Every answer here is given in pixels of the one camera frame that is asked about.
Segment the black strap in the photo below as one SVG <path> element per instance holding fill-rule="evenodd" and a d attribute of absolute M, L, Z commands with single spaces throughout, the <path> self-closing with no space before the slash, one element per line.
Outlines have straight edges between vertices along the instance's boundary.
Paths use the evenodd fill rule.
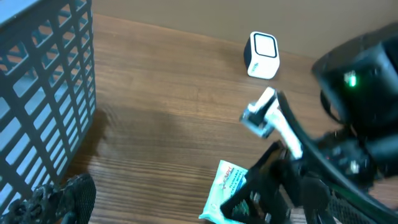
<path fill-rule="evenodd" d="M 331 113 L 331 105 L 330 105 L 330 101 L 326 98 L 325 94 L 323 93 L 323 91 L 321 90 L 321 104 L 323 106 L 323 109 L 326 111 L 326 114 L 329 115 L 329 117 L 333 120 L 335 120 L 337 123 L 339 124 L 345 124 L 344 122 L 342 122 L 342 120 L 338 119 L 334 114 Z"/>

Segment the white wrapper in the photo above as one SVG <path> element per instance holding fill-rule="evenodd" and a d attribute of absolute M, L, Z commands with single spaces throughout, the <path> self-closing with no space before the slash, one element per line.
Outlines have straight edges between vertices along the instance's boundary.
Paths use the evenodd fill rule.
<path fill-rule="evenodd" d="M 247 171 L 247 169 L 230 162 L 220 161 L 216 178 L 199 219 L 206 219 L 214 223 L 240 223 L 224 218 L 220 206 L 246 183 L 244 175 Z"/>

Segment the wooden table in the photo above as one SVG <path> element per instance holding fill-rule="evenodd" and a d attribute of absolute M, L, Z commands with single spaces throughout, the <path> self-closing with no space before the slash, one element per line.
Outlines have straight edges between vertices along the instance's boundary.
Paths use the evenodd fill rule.
<path fill-rule="evenodd" d="M 92 223 L 203 223 L 219 161 L 251 167 L 280 138 L 238 122 L 267 86 L 285 92 L 311 135 L 337 128 L 320 106 L 313 59 L 281 52 L 276 77 L 260 80 L 247 76 L 242 44 L 100 15 L 94 30 L 97 109 L 67 174 L 93 176 Z"/>

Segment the wall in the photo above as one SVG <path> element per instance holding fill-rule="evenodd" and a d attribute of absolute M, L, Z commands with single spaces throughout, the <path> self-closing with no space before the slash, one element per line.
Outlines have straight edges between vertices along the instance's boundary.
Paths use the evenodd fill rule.
<path fill-rule="evenodd" d="M 398 19 L 396 0 L 93 0 L 94 12 L 245 43 L 253 30 L 279 49 L 319 57 Z"/>

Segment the small white cube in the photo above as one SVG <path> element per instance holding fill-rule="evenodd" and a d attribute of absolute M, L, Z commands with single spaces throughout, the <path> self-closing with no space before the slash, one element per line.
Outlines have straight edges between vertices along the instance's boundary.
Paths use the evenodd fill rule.
<path fill-rule="evenodd" d="M 244 48 L 244 63 L 249 76 L 273 78 L 280 65 L 276 38 L 270 34 L 252 32 Z"/>

